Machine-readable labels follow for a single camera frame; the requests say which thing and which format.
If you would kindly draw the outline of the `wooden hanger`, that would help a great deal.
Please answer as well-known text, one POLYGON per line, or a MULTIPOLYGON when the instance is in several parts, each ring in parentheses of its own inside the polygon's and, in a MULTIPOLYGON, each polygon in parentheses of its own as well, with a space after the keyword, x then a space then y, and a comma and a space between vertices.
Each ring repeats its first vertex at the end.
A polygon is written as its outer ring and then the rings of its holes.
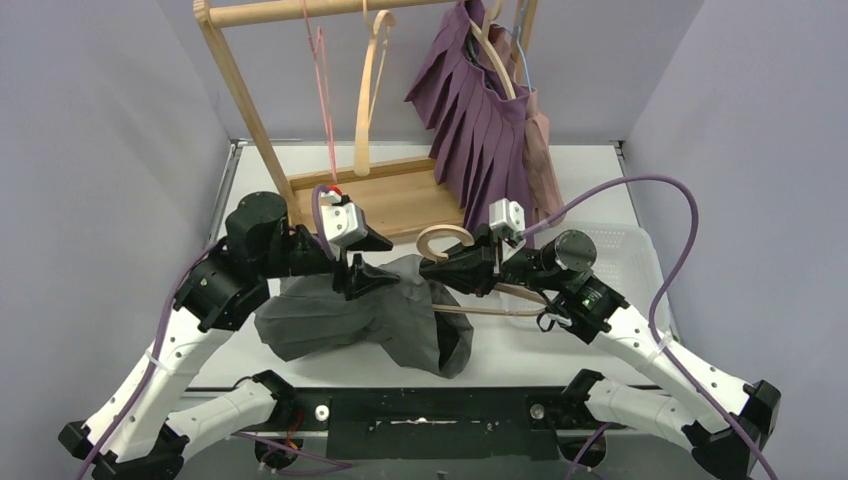
POLYGON ((542 305, 541 315, 562 316, 571 305, 560 267, 545 270, 540 249, 524 241, 511 244, 486 224, 473 230, 427 227, 416 248, 422 255, 419 273, 459 293, 482 298, 494 291, 516 297, 525 292, 542 305))
POLYGON ((379 10, 376 14, 371 15, 368 0, 363 0, 361 5, 364 25, 369 33, 369 39, 363 61, 357 105, 353 168, 357 176, 366 177, 371 170, 371 124, 389 50, 391 30, 396 25, 396 19, 388 9, 379 10))
POLYGON ((492 68, 501 82, 506 97, 509 100, 514 100, 516 98, 516 94, 513 88, 512 80, 503 61, 501 60, 501 57, 499 56, 497 50, 495 49, 494 45, 491 43, 489 38, 492 22, 496 20, 500 15, 503 4, 503 0, 495 0, 494 4, 491 7, 487 7, 485 9, 482 25, 479 25, 473 19, 470 19, 469 30, 480 44, 487 58, 490 60, 492 68))

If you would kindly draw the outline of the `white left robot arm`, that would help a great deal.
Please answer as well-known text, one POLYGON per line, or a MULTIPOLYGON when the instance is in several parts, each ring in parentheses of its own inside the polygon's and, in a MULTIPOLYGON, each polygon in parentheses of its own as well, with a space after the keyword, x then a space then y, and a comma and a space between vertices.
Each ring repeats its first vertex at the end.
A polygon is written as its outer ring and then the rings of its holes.
POLYGON ((366 252, 392 242, 334 186, 313 194, 315 228, 290 221, 282 196, 245 196, 225 221, 223 238, 172 287, 156 334, 119 389, 85 420, 59 434, 95 479, 173 479, 187 460, 244 428, 281 427, 297 418, 294 387, 271 370, 250 376, 199 406, 175 406, 211 356, 270 297, 273 279, 327 274, 345 299, 396 282, 367 264, 366 252))

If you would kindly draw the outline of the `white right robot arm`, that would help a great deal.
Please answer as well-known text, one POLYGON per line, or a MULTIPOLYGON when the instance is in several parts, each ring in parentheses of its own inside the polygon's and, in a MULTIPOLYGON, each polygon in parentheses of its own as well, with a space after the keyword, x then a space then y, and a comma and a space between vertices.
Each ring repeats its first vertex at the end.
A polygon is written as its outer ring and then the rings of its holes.
POLYGON ((779 390, 722 371, 660 330, 594 274, 597 249, 587 234, 569 229, 534 249, 487 227, 447 225, 422 231, 416 246, 424 278, 476 296, 529 291, 555 326, 655 385, 642 390, 583 369, 561 395, 568 422, 626 426, 682 448, 715 478, 750 477, 773 433, 779 390))

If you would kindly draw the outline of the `white plastic basket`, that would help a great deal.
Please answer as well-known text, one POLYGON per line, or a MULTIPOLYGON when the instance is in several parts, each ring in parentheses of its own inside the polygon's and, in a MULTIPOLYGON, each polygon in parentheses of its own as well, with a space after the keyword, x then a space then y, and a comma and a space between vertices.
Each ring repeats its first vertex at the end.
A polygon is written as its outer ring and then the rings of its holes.
MULTIPOLYGON (((564 220, 559 226, 535 236, 535 245, 544 246, 559 233, 575 229, 587 234, 595 244, 597 254, 593 265, 595 275, 624 295, 646 318, 651 302, 664 281, 660 263, 648 233, 638 226, 564 220)), ((497 293, 499 307, 512 312, 538 310, 541 304, 497 293)), ((677 327, 666 297, 660 301, 655 314, 661 331, 677 334, 677 327)))

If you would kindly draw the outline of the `grey green skirt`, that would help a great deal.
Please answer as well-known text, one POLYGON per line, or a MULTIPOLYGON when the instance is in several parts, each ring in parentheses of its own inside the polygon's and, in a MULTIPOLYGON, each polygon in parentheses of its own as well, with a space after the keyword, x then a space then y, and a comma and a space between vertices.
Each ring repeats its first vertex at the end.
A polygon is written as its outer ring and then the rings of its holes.
POLYGON ((445 286, 418 273, 421 260, 409 254, 382 264, 399 282, 353 300, 332 290, 330 274, 284 279, 280 293, 255 311, 259 338, 284 361, 378 344, 401 367, 454 378, 469 362, 474 328, 464 313, 433 309, 459 302, 445 286))

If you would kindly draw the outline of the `pink pleated skirt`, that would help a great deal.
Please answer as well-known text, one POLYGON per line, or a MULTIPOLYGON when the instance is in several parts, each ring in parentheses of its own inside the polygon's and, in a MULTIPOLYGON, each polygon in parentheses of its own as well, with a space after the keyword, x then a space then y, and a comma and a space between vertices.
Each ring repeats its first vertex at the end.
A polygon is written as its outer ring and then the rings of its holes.
POLYGON ((549 150, 550 122, 539 109, 536 89, 514 83, 516 97, 509 99, 499 78, 494 84, 490 100, 501 138, 490 162, 484 209, 506 198, 522 205, 526 223, 536 223, 564 206, 549 150))

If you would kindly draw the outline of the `blue wire hanger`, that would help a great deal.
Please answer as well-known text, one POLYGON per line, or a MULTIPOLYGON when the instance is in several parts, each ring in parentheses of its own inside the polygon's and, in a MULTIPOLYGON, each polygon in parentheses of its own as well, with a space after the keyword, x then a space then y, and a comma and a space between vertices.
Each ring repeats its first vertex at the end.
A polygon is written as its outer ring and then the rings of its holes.
POLYGON ((506 50, 506 35, 505 27, 497 25, 495 20, 498 18, 503 7, 503 1, 496 1, 493 7, 489 10, 491 20, 491 31, 487 34, 487 39, 493 41, 496 59, 491 61, 495 73, 498 75, 500 84, 503 88, 506 99, 515 99, 514 74, 521 67, 524 73, 526 89, 529 92, 533 91, 532 80, 527 65, 525 46, 528 42, 529 33, 532 30, 532 14, 535 12, 535 1, 519 1, 517 3, 517 13, 515 16, 514 28, 509 33, 510 40, 510 59, 514 66, 507 65, 507 50, 506 50))

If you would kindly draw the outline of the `wooden hanger rack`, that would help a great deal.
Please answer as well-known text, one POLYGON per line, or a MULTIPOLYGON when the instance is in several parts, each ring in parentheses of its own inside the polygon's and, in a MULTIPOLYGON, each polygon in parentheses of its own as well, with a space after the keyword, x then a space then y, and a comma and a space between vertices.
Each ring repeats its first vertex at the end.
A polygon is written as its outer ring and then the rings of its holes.
MULTIPOLYGON (((362 14, 362 1, 307 1, 309 19, 347 13, 362 14)), ((388 9, 393 15, 396 1, 369 1, 369 13, 388 9)), ((229 7, 213 7, 206 1, 194 3, 194 15, 251 138, 289 208, 293 224, 315 228, 313 194, 318 186, 336 186, 363 211, 366 222, 389 239, 413 237, 437 224, 463 225, 459 202, 444 184, 434 178, 436 162, 429 153, 410 160, 373 163, 368 176, 349 168, 338 168, 334 183, 330 169, 291 178, 277 158, 274 146, 260 119, 249 90, 224 36, 224 29, 285 20, 304 20, 300 1, 269 1, 229 7)))

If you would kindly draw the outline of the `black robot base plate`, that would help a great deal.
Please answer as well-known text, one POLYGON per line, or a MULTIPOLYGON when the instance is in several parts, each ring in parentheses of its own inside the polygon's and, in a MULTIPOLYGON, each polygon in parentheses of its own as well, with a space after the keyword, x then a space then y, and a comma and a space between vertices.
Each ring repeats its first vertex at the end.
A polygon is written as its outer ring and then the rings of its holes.
POLYGON ((323 439, 338 460, 547 461, 599 425, 564 387, 300 387, 254 429, 323 439))

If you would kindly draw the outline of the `purple skirt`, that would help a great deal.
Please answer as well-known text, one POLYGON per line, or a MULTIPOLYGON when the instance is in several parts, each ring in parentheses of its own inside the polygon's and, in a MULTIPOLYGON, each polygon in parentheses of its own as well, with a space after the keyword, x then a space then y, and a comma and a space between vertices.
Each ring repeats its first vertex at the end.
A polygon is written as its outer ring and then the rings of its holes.
POLYGON ((446 185, 474 230, 489 221, 491 203, 506 198, 529 210, 532 197, 523 165, 530 92, 513 87, 508 98, 471 32, 484 19, 480 1, 458 1, 440 29, 406 99, 433 131, 434 178, 446 185))

